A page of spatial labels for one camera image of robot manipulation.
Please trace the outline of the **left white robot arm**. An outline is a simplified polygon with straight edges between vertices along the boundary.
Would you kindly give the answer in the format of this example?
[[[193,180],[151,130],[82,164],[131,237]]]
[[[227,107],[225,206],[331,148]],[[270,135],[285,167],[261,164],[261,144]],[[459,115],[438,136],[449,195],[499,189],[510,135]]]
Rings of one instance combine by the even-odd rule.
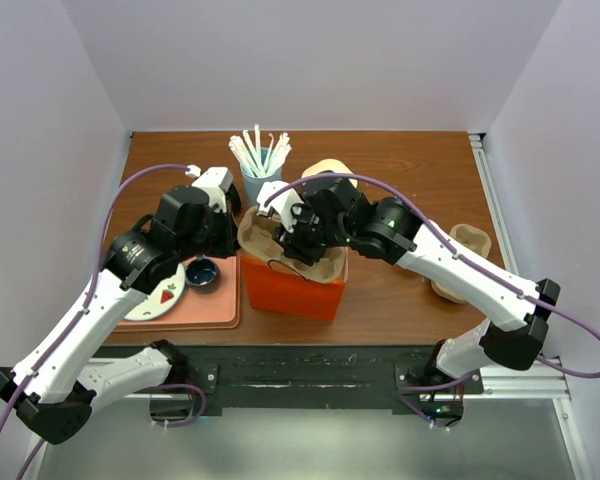
[[[118,323],[183,261],[235,255],[236,234],[233,213],[185,206],[172,214],[146,215],[117,236],[82,298],[27,357],[14,367],[0,367],[6,411],[42,440],[58,445],[128,394],[187,388],[188,357],[167,340],[100,370],[88,369],[87,363]]]

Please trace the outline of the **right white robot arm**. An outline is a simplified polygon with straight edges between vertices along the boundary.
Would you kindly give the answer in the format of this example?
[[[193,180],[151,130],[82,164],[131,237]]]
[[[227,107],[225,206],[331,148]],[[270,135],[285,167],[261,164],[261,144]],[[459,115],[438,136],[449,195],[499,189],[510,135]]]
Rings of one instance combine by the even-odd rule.
[[[278,215],[274,240],[285,257],[313,266],[334,248],[348,247],[448,287],[485,314],[478,326],[436,344],[416,374],[416,389],[428,385],[446,393],[489,365],[526,371],[534,364],[560,294],[558,284],[513,275],[421,219],[404,201],[371,202],[348,180],[275,195],[279,186],[267,185],[257,205],[263,216]]]

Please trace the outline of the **orange paper gift bag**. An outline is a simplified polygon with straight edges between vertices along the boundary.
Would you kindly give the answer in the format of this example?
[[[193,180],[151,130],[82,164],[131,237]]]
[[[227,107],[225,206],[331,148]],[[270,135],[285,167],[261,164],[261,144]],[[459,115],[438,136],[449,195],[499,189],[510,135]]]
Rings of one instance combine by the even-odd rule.
[[[240,268],[252,308],[326,322],[336,318],[349,274],[348,258],[340,275],[329,284],[304,279],[283,265],[268,266],[246,255],[240,256]]]

